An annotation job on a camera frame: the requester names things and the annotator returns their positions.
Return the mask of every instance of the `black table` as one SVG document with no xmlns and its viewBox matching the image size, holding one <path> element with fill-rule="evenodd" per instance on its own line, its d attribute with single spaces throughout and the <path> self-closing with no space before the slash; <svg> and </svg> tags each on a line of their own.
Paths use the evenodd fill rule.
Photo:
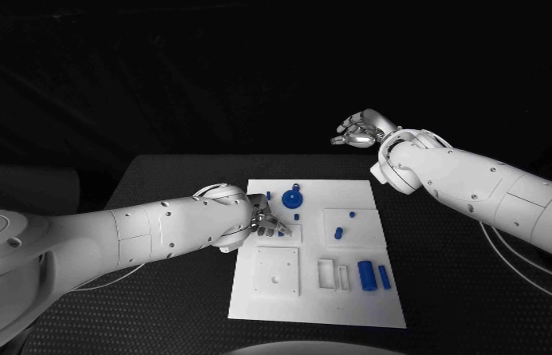
<svg viewBox="0 0 552 355">
<path fill-rule="evenodd" d="M 503 264 L 473 219 L 424 189 L 404 195 L 379 184 L 375 162 L 375 155 L 140 156 L 105 208 L 192 196 L 214 183 L 245 191 L 248 179 L 369 179 L 407 329 L 228 319 L 237 251 L 209 247 L 64 296 L 38 320 L 25 354 L 219 354 L 291 340 L 404 353 L 551 353 L 552 297 Z M 506 256 L 552 289 L 551 276 Z"/>
</svg>

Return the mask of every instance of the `black curtain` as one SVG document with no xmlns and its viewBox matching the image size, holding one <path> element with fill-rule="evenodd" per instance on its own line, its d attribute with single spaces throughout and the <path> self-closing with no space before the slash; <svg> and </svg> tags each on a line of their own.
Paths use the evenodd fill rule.
<svg viewBox="0 0 552 355">
<path fill-rule="evenodd" d="M 105 202 L 139 154 L 375 153 L 329 144 L 374 108 L 551 177 L 549 4 L 3 0 L 2 164 Z"/>
</svg>

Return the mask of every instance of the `white platform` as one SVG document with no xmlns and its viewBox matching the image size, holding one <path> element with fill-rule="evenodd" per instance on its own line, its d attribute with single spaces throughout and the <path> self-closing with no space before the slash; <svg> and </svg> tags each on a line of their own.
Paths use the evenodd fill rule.
<svg viewBox="0 0 552 355">
<path fill-rule="evenodd" d="M 304 202 L 297 209 L 287 209 L 281 195 L 294 183 Z M 252 233 L 245 241 L 238 251 L 228 318 L 407 328 L 369 181 L 250 180 L 248 194 L 268 191 L 273 214 L 293 225 L 296 235 L 258 237 Z M 345 229 L 340 240 L 333 237 L 338 227 Z M 264 249 L 278 247 L 283 250 Z M 319 259 L 333 260 L 335 291 L 320 289 Z M 273 260 L 271 267 L 263 267 L 261 260 L 264 265 Z M 379 284 L 374 292 L 362 290 L 359 261 L 374 263 Z M 391 290 L 384 289 L 379 265 L 385 265 Z M 349 292 L 339 292 L 339 266 L 348 266 Z"/>
</svg>

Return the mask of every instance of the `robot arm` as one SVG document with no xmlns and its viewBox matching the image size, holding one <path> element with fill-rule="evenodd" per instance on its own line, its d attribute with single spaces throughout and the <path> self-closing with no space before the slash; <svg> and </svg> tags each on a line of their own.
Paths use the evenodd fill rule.
<svg viewBox="0 0 552 355">
<path fill-rule="evenodd" d="M 0 211 L 0 346 L 91 279 L 206 246 L 228 253 L 257 229 L 287 234 L 265 195 L 227 184 L 202 196 L 81 215 Z"/>
<path fill-rule="evenodd" d="M 519 168 L 456 149 L 428 130 L 402 129 L 372 109 L 339 126 L 332 144 L 381 143 L 371 172 L 411 194 L 423 186 L 436 200 L 552 253 L 552 185 Z"/>
</svg>

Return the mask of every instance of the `blue object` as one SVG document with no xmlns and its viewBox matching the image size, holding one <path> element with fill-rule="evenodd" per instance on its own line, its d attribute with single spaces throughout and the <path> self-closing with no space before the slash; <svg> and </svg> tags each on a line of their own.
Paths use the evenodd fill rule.
<svg viewBox="0 0 552 355">
<path fill-rule="evenodd" d="M 362 289 L 365 291 L 375 291 L 378 289 L 376 274 L 374 273 L 374 267 L 371 261 L 359 262 L 359 274 Z"/>
<path fill-rule="evenodd" d="M 339 227 L 339 228 L 336 229 L 336 235 L 335 235 L 336 239 L 342 239 L 342 235 L 343 235 L 343 228 Z"/>
<path fill-rule="evenodd" d="M 289 190 L 281 196 L 281 203 L 289 209 L 297 209 L 303 203 L 303 195 L 299 192 L 299 185 L 293 185 L 293 190 Z"/>
<path fill-rule="evenodd" d="M 382 283 L 384 283 L 384 288 L 387 290 L 391 289 L 391 284 L 389 284 L 389 278 L 388 278 L 388 272 L 385 271 L 385 266 L 378 266 L 379 268 L 379 276 L 382 277 Z"/>
</svg>

